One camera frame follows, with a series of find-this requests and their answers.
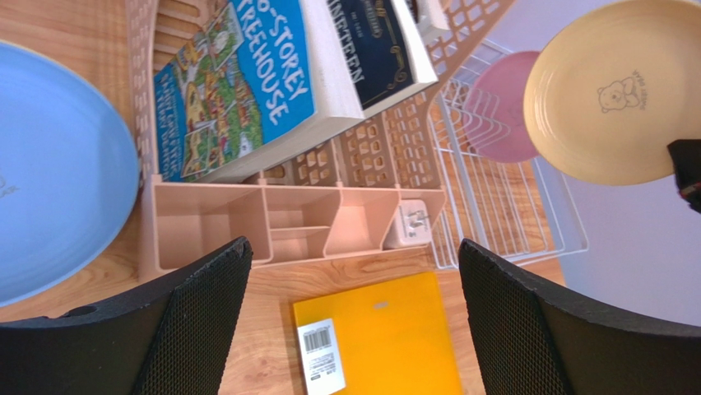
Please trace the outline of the left book blue cover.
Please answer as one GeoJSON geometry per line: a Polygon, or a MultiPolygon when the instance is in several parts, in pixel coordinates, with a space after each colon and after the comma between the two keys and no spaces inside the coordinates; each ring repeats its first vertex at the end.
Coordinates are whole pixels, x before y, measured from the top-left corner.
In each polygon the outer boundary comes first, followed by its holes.
{"type": "Polygon", "coordinates": [[[154,76],[165,182],[239,183],[364,119],[324,1],[228,1],[154,76]]]}

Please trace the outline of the middle book black cover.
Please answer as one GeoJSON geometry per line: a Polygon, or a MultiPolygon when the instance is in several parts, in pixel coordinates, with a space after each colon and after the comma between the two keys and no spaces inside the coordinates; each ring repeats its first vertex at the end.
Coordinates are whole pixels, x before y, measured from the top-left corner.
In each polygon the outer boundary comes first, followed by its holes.
{"type": "Polygon", "coordinates": [[[404,1],[327,2],[368,119],[438,82],[438,76],[404,1]]]}

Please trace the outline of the pink plate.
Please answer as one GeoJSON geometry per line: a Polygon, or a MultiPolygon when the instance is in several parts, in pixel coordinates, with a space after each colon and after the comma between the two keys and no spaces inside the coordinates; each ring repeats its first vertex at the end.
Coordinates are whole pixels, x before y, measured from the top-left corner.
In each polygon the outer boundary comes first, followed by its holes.
{"type": "Polygon", "coordinates": [[[523,100],[538,51],[511,53],[488,66],[470,89],[468,108],[482,124],[466,131],[476,154],[499,163],[531,160],[539,153],[525,127],[523,100]]]}

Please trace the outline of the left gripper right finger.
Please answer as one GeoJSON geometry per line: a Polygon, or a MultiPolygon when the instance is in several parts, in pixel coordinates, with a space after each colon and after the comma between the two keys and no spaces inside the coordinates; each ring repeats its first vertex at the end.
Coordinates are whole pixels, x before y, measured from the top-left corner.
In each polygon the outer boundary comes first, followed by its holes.
{"type": "Polygon", "coordinates": [[[699,327],[594,300],[470,239],[458,259],[488,394],[699,393],[699,327]]]}

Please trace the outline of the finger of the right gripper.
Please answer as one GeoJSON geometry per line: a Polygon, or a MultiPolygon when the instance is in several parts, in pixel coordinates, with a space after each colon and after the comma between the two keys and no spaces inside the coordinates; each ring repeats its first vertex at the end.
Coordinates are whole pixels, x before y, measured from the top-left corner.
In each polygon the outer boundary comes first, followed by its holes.
{"type": "Polygon", "coordinates": [[[700,140],[679,139],[667,145],[678,193],[700,213],[700,140]]]}

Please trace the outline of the centre orange plastic sheet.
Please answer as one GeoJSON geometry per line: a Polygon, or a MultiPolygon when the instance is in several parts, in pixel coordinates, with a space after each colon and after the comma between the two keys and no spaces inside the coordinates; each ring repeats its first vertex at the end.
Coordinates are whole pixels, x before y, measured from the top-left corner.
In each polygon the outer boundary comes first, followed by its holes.
{"type": "Polygon", "coordinates": [[[308,394],[460,394],[436,275],[405,276],[293,305],[308,394]]]}

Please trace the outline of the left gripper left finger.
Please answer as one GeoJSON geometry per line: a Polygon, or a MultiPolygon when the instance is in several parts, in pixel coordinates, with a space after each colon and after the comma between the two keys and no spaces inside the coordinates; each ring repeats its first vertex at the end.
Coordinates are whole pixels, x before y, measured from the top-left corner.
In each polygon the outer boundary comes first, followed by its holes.
{"type": "Polygon", "coordinates": [[[239,237],[59,317],[3,323],[2,393],[217,393],[252,262],[239,237]]]}

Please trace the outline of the blue plate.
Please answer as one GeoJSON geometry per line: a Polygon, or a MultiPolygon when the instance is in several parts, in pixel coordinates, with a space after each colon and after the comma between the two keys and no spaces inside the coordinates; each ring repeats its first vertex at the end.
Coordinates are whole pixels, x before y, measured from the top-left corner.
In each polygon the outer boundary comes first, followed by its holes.
{"type": "Polygon", "coordinates": [[[67,280],[126,224],[139,188],[132,134],[91,83],[1,44],[1,303],[67,280]]]}

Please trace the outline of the white power adapter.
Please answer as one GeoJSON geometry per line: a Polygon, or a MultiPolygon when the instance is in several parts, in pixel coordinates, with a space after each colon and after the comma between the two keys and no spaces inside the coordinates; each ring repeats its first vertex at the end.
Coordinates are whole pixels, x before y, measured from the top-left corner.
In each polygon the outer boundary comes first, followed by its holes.
{"type": "Polygon", "coordinates": [[[428,244],[432,239],[429,213],[423,200],[401,200],[388,234],[385,249],[403,249],[428,244]]]}

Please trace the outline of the pink plastic file organizer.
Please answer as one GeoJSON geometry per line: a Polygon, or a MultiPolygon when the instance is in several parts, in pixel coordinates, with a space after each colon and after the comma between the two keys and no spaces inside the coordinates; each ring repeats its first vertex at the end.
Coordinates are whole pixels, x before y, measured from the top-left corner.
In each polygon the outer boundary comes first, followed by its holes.
{"type": "Polygon", "coordinates": [[[129,1],[128,49],[142,165],[142,282],[187,266],[239,236],[257,267],[384,252],[404,202],[422,201],[433,225],[447,200],[430,129],[448,80],[511,8],[510,1],[452,1],[448,32],[429,47],[439,83],[242,184],[166,183],[158,165],[153,76],[191,38],[213,1],[129,1]]]}

